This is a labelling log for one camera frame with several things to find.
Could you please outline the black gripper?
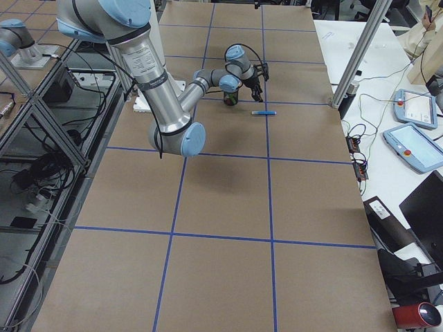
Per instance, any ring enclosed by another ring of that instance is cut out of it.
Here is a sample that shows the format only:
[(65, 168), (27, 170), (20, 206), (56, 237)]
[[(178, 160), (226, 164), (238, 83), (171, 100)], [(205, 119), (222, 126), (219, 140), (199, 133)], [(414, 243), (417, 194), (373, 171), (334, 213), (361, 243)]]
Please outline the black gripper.
[(266, 82), (269, 79), (269, 65), (264, 62), (260, 64), (251, 64), (249, 68), (242, 73), (241, 81), (243, 85), (250, 88), (251, 97), (256, 102), (262, 102), (262, 87), (260, 85), (259, 76), (264, 78)]

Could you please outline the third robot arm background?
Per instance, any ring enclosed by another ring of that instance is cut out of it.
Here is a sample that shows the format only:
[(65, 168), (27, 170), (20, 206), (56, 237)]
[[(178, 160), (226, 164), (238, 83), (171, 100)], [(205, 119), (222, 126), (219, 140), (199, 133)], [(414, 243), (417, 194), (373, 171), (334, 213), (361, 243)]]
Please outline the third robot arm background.
[(1, 53), (21, 69), (43, 69), (51, 58), (51, 52), (35, 41), (20, 19), (1, 21)]

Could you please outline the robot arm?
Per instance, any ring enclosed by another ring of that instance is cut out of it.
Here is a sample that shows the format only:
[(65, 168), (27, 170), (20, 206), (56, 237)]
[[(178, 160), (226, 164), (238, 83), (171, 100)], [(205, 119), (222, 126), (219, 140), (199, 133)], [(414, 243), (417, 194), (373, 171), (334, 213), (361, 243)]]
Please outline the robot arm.
[(226, 95), (246, 86), (261, 102), (260, 80), (268, 80), (269, 67), (265, 62), (253, 65), (245, 45), (233, 44), (224, 54), (223, 69), (197, 71), (184, 92), (176, 94), (150, 39), (153, 10), (149, 1), (58, 1), (57, 24), (73, 39), (117, 48), (154, 116), (151, 146), (160, 154), (196, 156), (204, 148), (206, 130), (194, 121), (191, 109), (216, 86)]

